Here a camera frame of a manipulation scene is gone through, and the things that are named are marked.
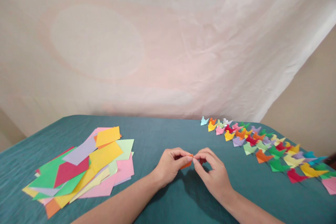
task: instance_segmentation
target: forearm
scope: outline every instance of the forearm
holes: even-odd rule
[[[73,224],[133,223],[159,189],[159,182],[149,174],[82,215]]]
[[[240,224],[284,224],[236,191],[219,202]]]

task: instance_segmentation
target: wrinkled fabric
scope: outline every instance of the wrinkled fabric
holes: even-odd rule
[[[0,0],[0,106],[260,121],[336,23],[336,0]]]

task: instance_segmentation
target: green table cover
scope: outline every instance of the green table cover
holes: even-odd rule
[[[249,129],[252,125],[283,137],[266,125],[251,123]],[[292,184],[285,173],[273,173],[268,164],[259,164],[255,155],[246,156],[243,147],[233,147],[223,135],[208,132],[199,120],[89,115],[64,117],[0,154],[0,223],[70,223],[107,200],[109,197],[78,199],[48,220],[43,205],[21,189],[33,181],[37,168],[71,146],[79,146],[95,128],[113,126],[120,126],[122,139],[135,139],[135,175],[114,187],[110,197],[150,173],[166,148],[181,147],[196,154],[209,147],[224,162],[233,188],[283,222],[336,223],[336,196],[328,194],[321,179]],[[193,165],[160,190],[135,221],[192,222],[237,223],[208,192]]]

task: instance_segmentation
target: right hand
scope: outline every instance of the right hand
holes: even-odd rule
[[[206,172],[198,160],[206,160],[212,170]],[[209,148],[200,150],[193,158],[195,170],[203,180],[209,192],[215,199],[223,204],[232,199],[235,191],[231,186],[228,173],[223,162]]]

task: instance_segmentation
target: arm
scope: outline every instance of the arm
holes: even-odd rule
[[[207,173],[198,159],[209,162],[212,170]],[[232,188],[223,162],[209,148],[200,150],[193,162],[209,192],[239,223],[283,224]]]
[[[165,150],[150,174],[82,215],[73,224],[133,223],[154,194],[173,181],[179,169],[192,160],[188,155],[190,153],[181,148]]]

